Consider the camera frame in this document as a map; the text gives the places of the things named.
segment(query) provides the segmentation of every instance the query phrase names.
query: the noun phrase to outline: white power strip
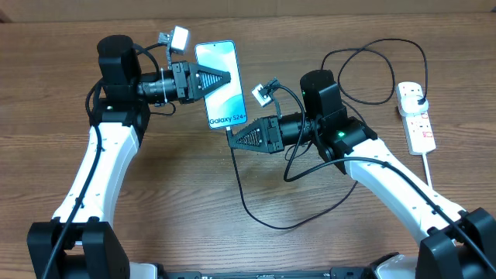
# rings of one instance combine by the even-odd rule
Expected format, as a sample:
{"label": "white power strip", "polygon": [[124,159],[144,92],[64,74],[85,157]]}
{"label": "white power strip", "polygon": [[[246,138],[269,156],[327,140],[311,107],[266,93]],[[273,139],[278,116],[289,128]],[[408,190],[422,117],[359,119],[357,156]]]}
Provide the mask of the white power strip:
{"label": "white power strip", "polygon": [[[415,82],[401,82],[396,88],[396,96],[398,97],[398,109],[401,111],[401,101],[405,98],[413,98],[423,95],[422,87]],[[405,128],[406,142],[408,151],[411,155],[422,155],[424,160],[425,175],[427,184],[432,187],[429,165],[427,164],[426,154],[436,148],[434,135],[432,134],[431,122],[429,114],[423,112],[424,107],[418,107],[417,112],[413,112],[409,116],[402,116],[403,127]]]}

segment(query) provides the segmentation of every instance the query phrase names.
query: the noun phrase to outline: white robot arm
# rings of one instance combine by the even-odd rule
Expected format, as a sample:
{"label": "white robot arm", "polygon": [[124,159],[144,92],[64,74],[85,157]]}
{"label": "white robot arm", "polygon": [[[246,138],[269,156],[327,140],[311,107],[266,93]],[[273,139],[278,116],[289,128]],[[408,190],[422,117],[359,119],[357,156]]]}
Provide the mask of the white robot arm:
{"label": "white robot arm", "polygon": [[[90,217],[96,217],[100,222],[108,222],[113,228],[115,205],[121,190],[122,180],[126,174],[131,159],[140,148],[140,142],[133,126],[123,126],[122,123],[103,122],[98,125],[102,134],[102,155],[86,191],[82,206],[74,217],[74,222],[87,222]],[[75,197],[83,188],[91,165],[95,159],[97,136],[95,128],[90,128],[88,148],[81,167],[76,175],[62,205],[55,211],[52,219],[60,218],[66,222]]]}
{"label": "white robot arm", "polygon": [[[449,201],[432,190],[397,160],[381,139],[367,139],[353,147],[353,152],[345,157],[367,157],[388,162],[406,174],[421,190],[453,220],[460,219],[458,212],[465,211],[461,206]],[[410,184],[394,171],[379,164],[351,160],[345,162],[346,172],[352,179],[369,188],[403,223],[405,228],[420,245],[429,236],[432,227],[444,229],[449,224],[425,202]]]}

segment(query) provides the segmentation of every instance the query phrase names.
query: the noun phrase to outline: small camera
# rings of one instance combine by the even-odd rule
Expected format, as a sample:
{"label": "small camera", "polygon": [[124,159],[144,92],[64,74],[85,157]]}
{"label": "small camera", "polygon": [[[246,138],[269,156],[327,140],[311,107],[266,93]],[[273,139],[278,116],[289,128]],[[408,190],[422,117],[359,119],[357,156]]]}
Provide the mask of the small camera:
{"label": "small camera", "polygon": [[189,31],[180,26],[174,28],[172,40],[170,41],[170,50],[172,52],[183,55],[188,46]]}

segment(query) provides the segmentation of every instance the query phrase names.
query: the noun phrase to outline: phone screen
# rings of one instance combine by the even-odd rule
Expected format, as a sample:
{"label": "phone screen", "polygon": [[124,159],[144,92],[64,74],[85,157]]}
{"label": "phone screen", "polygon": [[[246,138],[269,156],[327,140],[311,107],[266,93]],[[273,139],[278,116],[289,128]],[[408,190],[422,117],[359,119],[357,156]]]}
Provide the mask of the phone screen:
{"label": "phone screen", "polygon": [[234,42],[200,43],[196,45],[195,52],[198,64],[231,74],[231,82],[205,96],[210,128],[245,123],[246,108]]}

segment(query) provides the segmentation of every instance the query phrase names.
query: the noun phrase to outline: samsung phone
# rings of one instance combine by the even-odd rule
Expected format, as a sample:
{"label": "samsung phone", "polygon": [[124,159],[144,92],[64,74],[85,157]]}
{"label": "samsung phone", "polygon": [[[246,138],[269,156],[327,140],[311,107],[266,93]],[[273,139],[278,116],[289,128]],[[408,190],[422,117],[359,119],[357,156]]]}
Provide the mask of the samsung phone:
{"label": "samsung phone", "polygon": [[200,43],[195,46],[195,53],[198,64],[231,74],[231,82],[205,96],[210,128],[245,123],[246,107],[234,42]]}

